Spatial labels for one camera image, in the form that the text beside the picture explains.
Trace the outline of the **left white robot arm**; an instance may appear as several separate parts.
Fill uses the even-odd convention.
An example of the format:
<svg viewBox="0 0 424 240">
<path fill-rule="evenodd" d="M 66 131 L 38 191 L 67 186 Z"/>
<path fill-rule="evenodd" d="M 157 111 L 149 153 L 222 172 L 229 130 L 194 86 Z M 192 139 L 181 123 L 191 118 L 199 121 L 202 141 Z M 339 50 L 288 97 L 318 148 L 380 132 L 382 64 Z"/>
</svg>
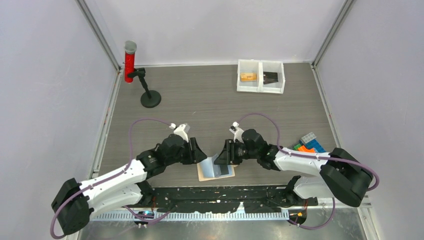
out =
<svg viewBox="0 0 424 240">
<path fill-rule="evenodd" d="M 111 172 L 82 182 L 68 179 L 51 203 L 54 216 L 50 234 L 54 239 L 62 239 L 114 208 L 135 204 L 148 207 L 154 199 L 146 187 L 148 179 L 163 173 L 172 164 L 198 164 L 206 159 L 194 137 L 184 139 L 170 134 L 155 148 L 141 152 Z"/>
</svg>

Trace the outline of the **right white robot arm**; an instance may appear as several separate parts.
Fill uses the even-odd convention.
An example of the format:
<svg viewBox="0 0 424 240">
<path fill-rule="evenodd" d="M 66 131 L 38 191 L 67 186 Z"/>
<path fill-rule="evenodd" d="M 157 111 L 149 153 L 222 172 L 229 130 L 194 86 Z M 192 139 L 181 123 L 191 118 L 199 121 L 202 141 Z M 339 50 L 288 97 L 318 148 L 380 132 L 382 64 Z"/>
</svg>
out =
<svg viewBox="0 0 424 240">
<path fill-rule="evenodd" d="M 342 148 L 322 153 L 291 150 L 267 143 L 254 129 L 234 131 L 234 139 L 225 141 L 214 164 L 240 165 L 244 160 L 256 160 L 267 170 L 303 174 L 286 186 L 285 198 L 291 205 L 309 198 L 335 198 L 359 207 L 374 179 L 370 170 Z"/>
</svg>

